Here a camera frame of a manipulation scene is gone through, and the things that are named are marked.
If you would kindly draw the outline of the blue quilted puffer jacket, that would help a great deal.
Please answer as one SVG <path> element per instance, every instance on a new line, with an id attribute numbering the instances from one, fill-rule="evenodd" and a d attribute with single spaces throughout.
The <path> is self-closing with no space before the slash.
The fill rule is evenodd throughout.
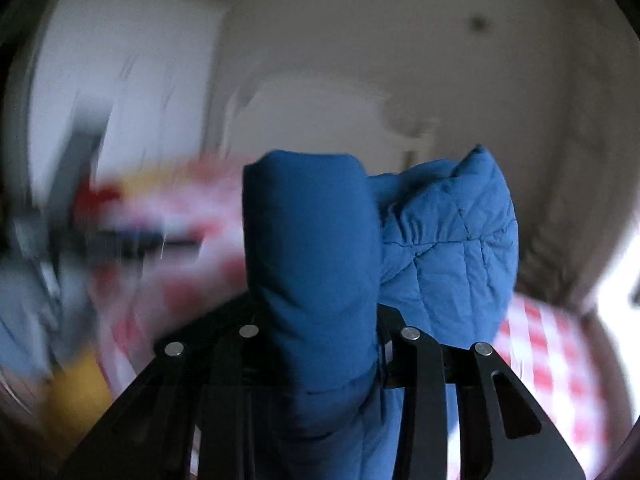
<path id="1" fill-rule="evenodd" d="M 381 384 L 379 306 L 442 344 L 492 341 L 518 220 L 486 148 L 368 176 L 349 155 L 272 152 L 243 172 L 248 289 L 270 359 L 279 479 L 387 479 L 402 392 Z"/>

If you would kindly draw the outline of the pink white checkered bed sheet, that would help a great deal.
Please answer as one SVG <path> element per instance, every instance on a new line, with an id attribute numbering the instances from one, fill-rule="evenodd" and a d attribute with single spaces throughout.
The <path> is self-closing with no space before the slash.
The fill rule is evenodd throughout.
<path id="1" fill-rule="evenodd" d="M 204 157 L 139 170 L 91 185 L 78 200 L 104 226 L 165 228 L 201 241 L 197 254 L 142 266 L 117 263 L 93 273 L 99 312 L 96 360 L 119 396 L 152 359 L 166 330 L 218 307 L 246 289 L 241 221 L 242 162 Z M 576 318 L 516 295 L 494 346 L 533 393 L 588 478 L 608 447 L 600 374 Z"/>

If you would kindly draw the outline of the white wardrobe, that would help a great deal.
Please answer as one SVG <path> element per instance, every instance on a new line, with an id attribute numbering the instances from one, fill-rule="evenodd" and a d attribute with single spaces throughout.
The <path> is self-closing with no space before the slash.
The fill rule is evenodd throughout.
<path id="1" fill-rule="evenodd" d="M 58 0 L 30 88 L 29 172 L 48 194 L 76 108 L 110 110 L 96 175 L 196 154 L 222 19 L 213 0 Z"/>

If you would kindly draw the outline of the white wooden headboard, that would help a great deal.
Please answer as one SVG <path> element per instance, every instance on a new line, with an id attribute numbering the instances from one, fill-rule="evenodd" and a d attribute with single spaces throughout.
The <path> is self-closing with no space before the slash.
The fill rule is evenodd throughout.
<path id="1" fill-rule="evenodd" d="M 219 147 L 251 158 L 273 150 L 349 154 L 370 174 L 382 174 L 429 159 L 438 126 L 438 119 L 411 115 L 364 84 L 280 73 L 234 92 L 224 109 Z"/>

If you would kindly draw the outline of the patterned beige curtain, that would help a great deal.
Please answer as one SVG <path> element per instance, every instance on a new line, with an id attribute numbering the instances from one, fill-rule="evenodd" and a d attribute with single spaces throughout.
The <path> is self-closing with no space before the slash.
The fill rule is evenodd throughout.
<path id="1" fill-rule="evenodd" d="M 576 313 L 622 239 L 639 180 L 639 40 L 620 9 L 582 10 L 563 156 L 518 288 Z"/>

